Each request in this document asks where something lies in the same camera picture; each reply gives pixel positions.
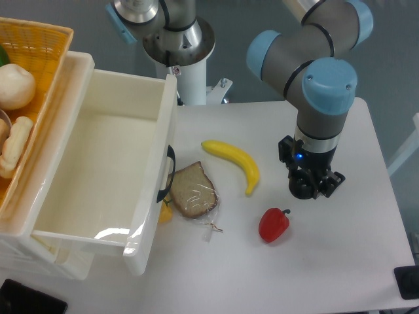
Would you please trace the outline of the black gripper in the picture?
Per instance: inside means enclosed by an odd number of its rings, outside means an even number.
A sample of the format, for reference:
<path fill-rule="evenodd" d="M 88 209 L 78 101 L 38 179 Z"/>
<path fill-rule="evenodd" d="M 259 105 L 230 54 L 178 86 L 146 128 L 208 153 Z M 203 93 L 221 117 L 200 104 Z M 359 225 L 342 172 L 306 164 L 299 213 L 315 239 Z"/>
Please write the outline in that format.
<path fill-rule="evenodd" d="M 301 140 L 291 136 L 278 143 L 279 160 L 288 169 L 289 190 L 298 199 L 316 199 L 323 195 L 329 198 L 346 180 L 346 177 L 331 170 L 335 150 L 315 153 L 304 150 Z"/>

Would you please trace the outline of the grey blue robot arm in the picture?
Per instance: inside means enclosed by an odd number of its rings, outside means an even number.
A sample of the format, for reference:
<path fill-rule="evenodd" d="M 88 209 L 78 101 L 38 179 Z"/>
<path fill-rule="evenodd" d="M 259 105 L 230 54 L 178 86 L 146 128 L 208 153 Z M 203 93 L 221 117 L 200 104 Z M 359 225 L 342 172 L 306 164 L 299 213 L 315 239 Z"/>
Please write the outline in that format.
<path fill-rule="evenodd" d="M 331 162 L 354 102 L 357 74 L 341 56 L 370 36 L 374 22 L 362 1 L 288 1 L 287 7 L 301 29 L 289 37 L 260 33 L 246 63 L 297 110 L 295 133 L 278 150 L 290 192 L 307 200 L 330 196 L 345 180 Z M 215 35 L 196 14 L 194 1 L 110 1 L 105 9 L 127 43 L 141 41 L 158 76 L 177 77 L 178 104 L 209 101 L 206 61 Z"/>

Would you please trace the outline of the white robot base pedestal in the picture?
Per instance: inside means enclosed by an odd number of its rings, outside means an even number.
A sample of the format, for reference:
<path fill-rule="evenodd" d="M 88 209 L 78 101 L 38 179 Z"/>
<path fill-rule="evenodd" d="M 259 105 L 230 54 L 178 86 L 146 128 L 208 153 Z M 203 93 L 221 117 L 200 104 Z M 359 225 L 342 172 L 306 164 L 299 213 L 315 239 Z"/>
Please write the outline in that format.
<path fill-rule="evenodd" d="M 233 85 L 221 78 L 215 86 L 207 85 L 207 59 L 215 48 L 215 33 L 204 19 L 196 17 L 187 29 L 160 29 L 143 39 L 143 47 L 154 63 L 156 77 L 171 74 L 177 79 L 178 100 L 184 105 L 226 103 Z"/>

